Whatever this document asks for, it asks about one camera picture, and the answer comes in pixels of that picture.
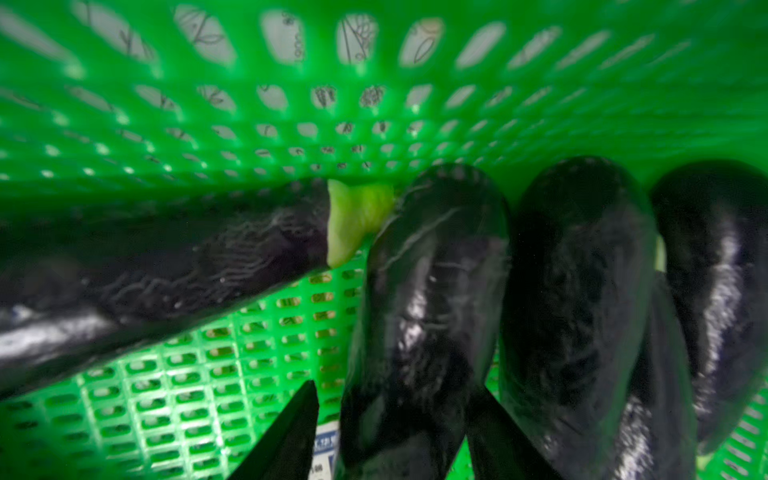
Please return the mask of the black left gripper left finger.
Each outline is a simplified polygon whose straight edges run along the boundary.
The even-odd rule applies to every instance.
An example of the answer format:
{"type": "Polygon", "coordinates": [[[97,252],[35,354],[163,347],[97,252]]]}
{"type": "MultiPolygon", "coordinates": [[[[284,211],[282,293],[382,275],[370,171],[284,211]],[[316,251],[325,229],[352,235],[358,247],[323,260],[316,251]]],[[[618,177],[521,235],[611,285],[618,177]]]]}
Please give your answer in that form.
{"type": "Polygon", "coordinates": [[[306,480],[319,413],[316,384],[307,380],[229,480],[306,480]]]}

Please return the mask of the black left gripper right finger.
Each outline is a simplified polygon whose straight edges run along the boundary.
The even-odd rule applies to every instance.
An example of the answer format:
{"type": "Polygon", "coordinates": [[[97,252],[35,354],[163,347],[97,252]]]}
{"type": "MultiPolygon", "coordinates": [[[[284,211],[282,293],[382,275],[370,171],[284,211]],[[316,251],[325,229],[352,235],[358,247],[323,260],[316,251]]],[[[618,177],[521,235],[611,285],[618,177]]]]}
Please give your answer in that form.
{"type": "Polygon", "coordinates": [[[561,479],[488,389],[473,392],[467,421],[476,479],[561,479]]]}

